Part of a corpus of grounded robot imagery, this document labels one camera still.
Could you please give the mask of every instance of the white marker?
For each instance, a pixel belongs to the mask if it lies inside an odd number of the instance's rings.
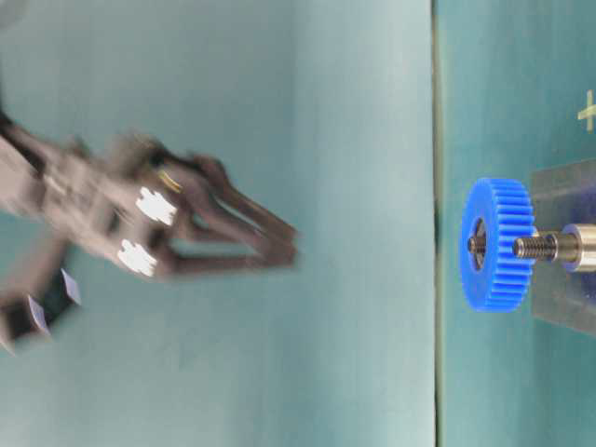
[[[172,225],[177,209],[161,194],[143,187],[141,188],[141,198],[137,199],[136,204],[139,210],[150,219]]]
[[[133,244],[128,239],[122,240],[122,250],[118,259],[135,273],[152,277],[156,270],[157,259],[151,256],[141,244]]]

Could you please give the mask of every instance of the yellow cross mark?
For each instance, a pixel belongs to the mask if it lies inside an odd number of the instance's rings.
[[[596,105],[594,105],[594,93],[588,90],[588,106],[577,114],[577,119],[588,120],[588,132],[594,131],[594,116],[596,116]]]

